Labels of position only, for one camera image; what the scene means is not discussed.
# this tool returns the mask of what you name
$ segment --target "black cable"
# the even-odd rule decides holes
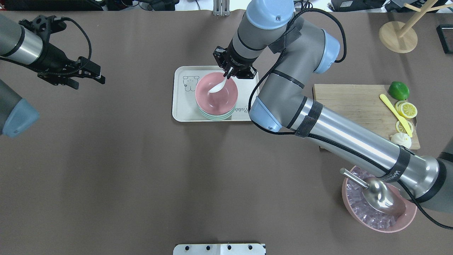
[[[141,5],[139,5],[139,7],[142,9],[142,10],[147,10],[147,11],[152,11],[152,10],[148,10],[148,6],[145,8],[141,7]]]
[[[437,220],[433,219],[424,209],[423,207],[420,205],[420,203],[417,202],[417,199],[415,198],[415,196],[412,194],[412,192],[409,190],[409,188],[401,181],[401,180],[398,180],[398,183],[401,185],[401,187],[403,187],[404,191],[406,191],[406,193],[409,195],[410,199],[412,200],[412,202],[415,204],[415,206],[417,206],[417,208],[420,210],[420,212],[425,215],[426,218],[428,218],[428,220],[430,220],[432,223],[438,225],[439,227],[442,227],[444,229],[449,229],[449,230],[453,230],[453,227],[451,226],[447,226],[447,225],[444,225],[440,222],[438,222]]]
[[[284,57],[284,54],[285,54],[285,51],[286,51],[286,48],[283,49],[281,52],[280,52],[280,56],[278,57],[277,61],[275,62],[275,64],[269,69],[269,71],[267,71],[267,73],[260,79],[260,81],[256,84],[256,86],[253,88],[251,94],[250,94],[250,97],[249,97],[249,105],[248,105],[248,110],[250,112],[250,108],[251,108],[251,104],[252,104],[252,99],[253,99],[253,95],[255,94],[256,90],[258,89],[258,87],[261,85],[261,83],[263,83],[263,81],[269,76],[269,74],[271,74],[275,68],[277,68],[277,66],[279,66],[279,64],[282,62],[282,59]],[[252,122],[261,130],[269,133],[269,134],[274,134],[274,135],[294,135],[295,132],[273,132],[273,131],[270,131],[270,130],[267,130],[265,128],[263,128],[262,126],[258,125],[256,122],[254,122],[252,120]]]
[[[136,7],[137,5],[140,4],[140,2],[138,2],[136,5],[127,5],[123,2],[123,0],[121,0],[121,3],[124,5],[124,6],[127,6],[127,7]]]
[[[300,3],[301,9],[313,8],[313,4],[308,0],[293,1],[294,5]]]
[[[82,68],[84,68],[91,60],[91,54],[92,54],[91,41],[88,38],[88,35],[83,30],[83,28],[75,20],[73,20],[71,18],[67,18],[67,17],[62,17],[61,20],[65,20],[65,21],[67,20],[67,21],[71,21],[72,23],[74,23],[74,25],[80,29],[80,31],[85,36],[85,38],[87,39],[87,42],[88,42],[88,58],[87,58],[88,61],[85,64],[83,64],[82,66],[80,66],[79,68],[77,68],[76,70],[73,70],[71,72],[66,72],[66,73],[54,73],[54,72],[47,72],[45,70],[32,68],[32,67],[29,67],[28,65],[25,65],[23,63],[16,62],[14,60],[6,59],[6,58],[0,58],[0,60],[23,66],[23,67],[28,68],[28,69],[30,69],[30,70],[32,70],[34,72],[37,72],[37,73],[45,73],[45,74],[52,74],[52,75],[69,75],[69,74],[77,73],[78,71],[82,70]]]
[[[339,60],[335,60],[335,63],[340,63],[342,62],[345,58],[346,58],[346,53],[347,53],[347,50],[346,50],[346,34],[344,32],[344,29],[343,29],[343,26],[341,25],[340,21],[335,18],[335,16],[333,16],[332,14],[324,11],[324,10],[321,10],[321,9],[316,9],[316,8],[308,8],[308,9],[303,9],[301,10],[300,12],[298,12],[294,18],[288,23],[289,26],[292,26],[292,24],[294,23],[294,21],[302,14],[306,13],[306,12],[319,12],[319,13],[322,13],[324,15],[326,15],[327,17],[331,18],[339,27],[340,31],[341,31],[341,36],[342,36],[342,39],[343,39],[343,56],[341,59]]]
[[[340,143],[337,143],[336,141],[331,140],[331,139],[329,139],[327,137],[323,137],[323,136],[312,134],[312,133],[308,134],[307,137],[313,138],[313,139],[316,139],[316,140],[320,140],[322,142],[325,142],[325,143],[331,144],[331,145],[333,145],[333,146],[335,146],[337,148],[340,148],[340,149],[342,149],[342,150],[344,150],[346,152],[349,152],[350,154],[352,154],[354,156],[357,156],[357,157],[367,161],[368,163],[374,165],[375,167],[377,167],[379,170],[383,171],[386,174],[388,174],[390,172],[387,168],[383,167],[381,164],[379,164],[376,161],[370,159],[369,157],[361,154],[360,152],[357,152],[357,151],[355,151],[355,150],[353,150],[353,149],[351,149],[349,147],[346,147],[346,146],[344,146],[344,145],[342,145]]]

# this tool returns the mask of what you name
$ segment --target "white spoon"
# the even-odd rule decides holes
[[[225,78],[223,79],[223,81],[219,84],[217,84],[216,86],[214,86],[212,89],[210,89],[208,92],[209,93],[216,93],[216,92],[219,92],[224,86],[225,86],[225,82],[227,82],[227,77],[225,76]]]

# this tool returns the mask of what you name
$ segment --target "yellow plastic knife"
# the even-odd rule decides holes
[[[403,125],[403,128],[406,130],[409,137],[412,137],[412,131],[409,127],[409,124],[407,123],[407,120],[396,112],[395,107],[393,107],[393,104],[390,103],[390,100],[387,98],[387,96],[384,94],[380,94],[379,98],[384,102],[384,104],[392,111],[392,113],[395,115],[395,117],[400,121],[401,125]]]

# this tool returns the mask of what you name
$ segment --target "light blue joint cap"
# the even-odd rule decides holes
[[[288,23],[294,13],[289,0],[252,0],[247,6],[247,19],[261,29],[277,29]]]
[[[270,113],[259,97],[256,97],[250,109],[249,116],[251,120],[270,131],[277,132],[282,128],[282,125]]]
[[[317,74],[322,74],[327,69],[330,68],[330,65],[335,62],[340,53],[340,43],[333,36],[329,35],[324,29],[325,35],[325,44],[324,44],[324,53],[321,62],[319,63],[318,68],[314,71]]]
[[[39,119],[39,113],[25,100],[21,99],[6,119],[2,133],[13,138],[29,128]]]

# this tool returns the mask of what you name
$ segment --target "lemon slice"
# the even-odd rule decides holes
[[[399,109],[401,111],[400,115],[405,118],[413,118],[417,116],[417,108],[415,107],[415,105],[409,102],[404,102],[400,104]]]
[[[401,112],[400,112],[400,105],[401,105],[402,103],[405,103],[405,102],[407,102],[407,101],[401,100],[401,101],[396,102],[396,104],[395,104],[395,109],[396,109],[396,111],[398,112],[399,115],[401,115]]]
[[[410,123],[409,121],[407,122],[409,124],[409,127],[410,127],[410,130],[412,131],[412,133],[414,132],[414,126],[412,125],[412,123]],[[396,130],[400,133],[407,133],[403,127],[403,125],[401,125],[401,122],[400,121],[397,121],[396,122]]]

